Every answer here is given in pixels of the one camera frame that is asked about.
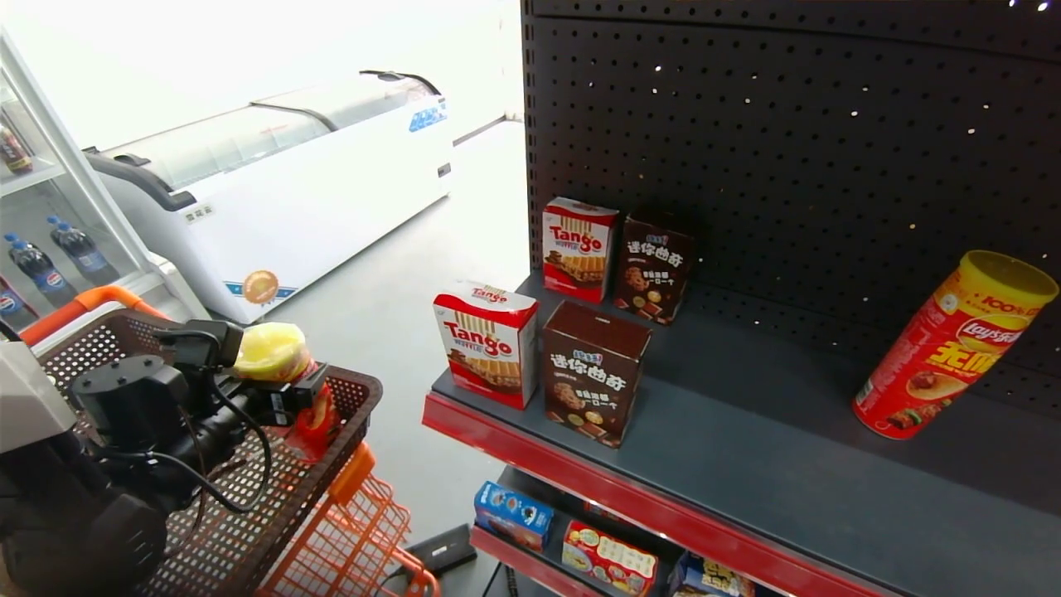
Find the refrigerator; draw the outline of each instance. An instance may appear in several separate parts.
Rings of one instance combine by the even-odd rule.
[[[109,283],[138,294],[171,319],[208,317],[176,266],[151,252],[134,231],[44,96],[10,33],[2,29],[0,127],[0,233],[17,235],[15,242],[2,241],[7,256],[0,258],[0,277],[5,282],[0,292],[0,318],[16,330],[32,326],[27,314],[39,319],[62,306],[56,303],[65,298],[53,293],[59,277],[77,292],[90,289],[100,283],[101,276],[93,275],[91,267],[100,266],[101,260],[112,267],[108,269],[114,279]],[[49,217],[85,232],[98,252],[65,251],[52,239],[56,226]],[[16,244],[19,241],[42,250],[54,270],[41,275],[39,266],[29,273],[20,268],[11,258],[12,248],[25,248]],[[108,304],[98,312],[115,309],[120,306]],[[66,334],[100,315],[86,314],[35,350],[48,351]]]

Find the glass door fridge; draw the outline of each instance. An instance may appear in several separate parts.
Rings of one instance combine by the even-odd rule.
[[[207,317],[176,267],[149,251],[129,226],[2,29],[0,160],[7,252],[0,258],[0,318],[6,323],[24,330],[79,292],[104,284],[135,292],[174,320]]]

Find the lay's chip can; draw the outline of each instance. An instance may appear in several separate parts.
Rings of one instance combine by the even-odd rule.
[[[855,415],[907,440],[987,373],[1058,284],[1043,270],[991,250],[970,250],[936,288],[855,397]]]

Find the snack box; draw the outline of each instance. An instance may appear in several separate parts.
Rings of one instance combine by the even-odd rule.
[[[541,217],[545,287],[591,303],[604,301],[619,211],[558,196]]]
[[[640,318],[671,326],[695,258],[696,239],[688,218],[651,208],[634,209],[623,226],[612,302]]]
[[[615,521],[616,523],[623,523],[626,525],[630,524],[627,523],[622,516],[612,514],[611,512],[605,510],[604,508],[601,508],[596,504],[587,502],[585,499],[582,501],[582,510],[595,516],[601,516],[602,519],[608,519],[609,521]]]
[[[475,496],[475,524],[540,552],[549,538],[553,509],[487,481]]]
[[[726,566],[686,551],[671,574],[668,597],[754,597],[755,583]]]
[[[637,597],[648,595],[659,569],[656,556],[615,541],[578,521],[568,525],[561,561],[566,566]]]
[[[651,334],[625,319],[560,303],[542,331],[545,417],[619,447]]]
[[[435,297],[435,318],[454,383],[523,409],[538,385],[538,302],[459,280]]]

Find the orange handle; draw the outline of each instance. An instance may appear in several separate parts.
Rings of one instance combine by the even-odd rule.
[[[363,441],[353,451],[343,471],[328,487],[328,494],[336,504],[349,504],[373,467],[376,467],[376,455],[368,447],[368,442]]]
[[[41,343],[45,338],[55,334],[73,320],[111,301],[121,303],[126,309],[135,312],[147,314],[149,316],[163,320],[170,319],[161,312],[145,303],[143,298],[120,285],[101,285],[92,289],[86,289],[74,296],[73,301],[63,305],[54,314],[31,326],[20,336],[27,345],[33,347]]]

